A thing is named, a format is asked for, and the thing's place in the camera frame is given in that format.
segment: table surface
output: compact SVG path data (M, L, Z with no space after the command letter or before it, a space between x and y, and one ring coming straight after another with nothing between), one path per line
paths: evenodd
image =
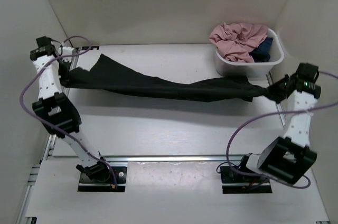
M327 215L314 183L272 194L222 194L218 163L128 163L125 193L77 192L75 158L42 162L26 212L36 224L315 224Z
M80 56L77 66L89 70L104 54L149 76L179 83L220 77L210 44L100 46ZM266 77L250 79L268 86ZM104 90L70 89L81 130L105 156L170 156L224 154L234 130L249 118L276 111L265 97L211 103L124 96ZM237 136L232 154L261 153L283 129L279 116L248 125ZM57 139L53 156L74 156Z

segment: pink cloth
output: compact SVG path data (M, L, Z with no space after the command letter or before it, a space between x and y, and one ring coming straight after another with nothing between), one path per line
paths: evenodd
M223 22L215 27L209 40L216 45L218 53L228 61L251 62L249 52L257 48L267 37L268 27L262 24Z

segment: purple cable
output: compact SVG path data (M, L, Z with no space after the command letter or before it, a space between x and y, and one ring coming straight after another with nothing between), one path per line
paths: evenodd
M319 72L320 74L324 74L324 75L327 75L327 76L331 76L335 79L338 80L338 76L332 74L332 73L329 73L329 72L323 72L323 71L320 71ZM264 117L269 117L269 116L273 116L273 115L280 115L280 114L302 114L302 113L307 113L309 111L316 111L316 110L321 110L321 109L328 109L328 108L331 108L331 107L334 107L338 105L338 101L332 103L332 104L327 104L327 105L322 105L322 106L318 106L318 107L314 107L314 108L311 108L311 109L308 109L308 110L290 110L290 111L277 111L277 112L271 112L271 113L266 113L266 114L263 114L263 115L260 115L260 116L257 116L257 117L254 117L248 121L246 121L244 124L240 125L235 131L234 133L231 135L230 139L229 139L229 142L228 142L228 145L227 145L227 150L226 150L226 158L227 158L227 162L229 163L229 167L230 169L233 171L233 172L236 172L240 175L245 175L245 176L264 176L266 178L269 178L271 180L274 180L278 183L281 183L283 185L286 185L286 186L289 186L289 187L292 187L292 188L296 188L296 189L306 189L308 187L310 187L311 185L311 181L310 179L307 177L307 176L303 176L308 184L305 185L305 186L294 186L294 185L290 185L288 183L285 183L279 179L276 179L276 178L273 178L271 176L267 176L267 175L263 175L263 174L252 174L252 173L248 173L248 172L243 172L243 171L239 171L238 169L236 169L234 166L232 166L230 164L230 157L229 157L229 152L230 152L230 146L231 146L231 143L233 142L235 136L245 127L247 126L248 124L256 121L256 120L259 120L261 118L264 118Z
M75 55L61 55L61 56L59 56L59 57L53 58L53 59L50 60L48 63L46 63L46 64L44 65L44 67L41 68L41 70L36 74L36 76L35 76L35 77L28 83L28 85L22 90L22 92L21 92L21 94L20 94L20 105L21 105L21 107L23 108L23 110L24 110L26 113L28 113L29 115L31 115L31 116L34 117L35 119L39 120L40 122L42 122L42 123L45 124L45 125L48 125L49 127L53 128L54 130L57 130L57 131L61 132L62 134L64 134L64 135L70 137L72 140L74 140L76 143L78 143L78 144L80 145L80 147L88 154L88 156L94 158L94 159L95 159L96 161L98 161L98 162L104 163L104 164L107 166L107 168L109 169L109 172L112 174L114 185L117 186L117 180L116 180L115 173L114 173L114 171L112 170L112 167L109 165L109 163L108 163L107 161L101 160L101 159L95 157L94 155L92 155L92 154L86 149L86 147L85 147L85 146L84 146L77 138L75 138L74 136L70 135L69 133L67 133L66 131L62 130L62 129L59 128L58 126L49 123L47 120L45 120L45 119L43 119L43 118L37 116L34 112L32 112L31 110L29 110L29 109L26 107L26 105L25 105L25 103L24 103L24 101L23 101L24 95L25 95L25 93L27 92L27 90L32 86L32 84L34 84L34 82L41 76L41 74L43 73L43 71L44 71L51 63L53 63L53 62L56 61L56 60L63 59L63 58L74 58L74 57L83 55L83 54L85 54L86 52L88 52L88 51L90 50L90 48L91 48L91 43L90 43L90 41L89 41L87 38L85 38L85 37L83 37L83 36L80 36L80 35L74 35L74 36L71 36L71 37L67 38L66 40L64 40L64 41L62 42L62 44L65 43L65 42L67 42L67 41L69 41L69 40L72 39L72 38L82 38L82 39L85 39L85 40L89 43L88 49L86 49L85 51L80 52L80 53L78 53L78 54L75 54Z

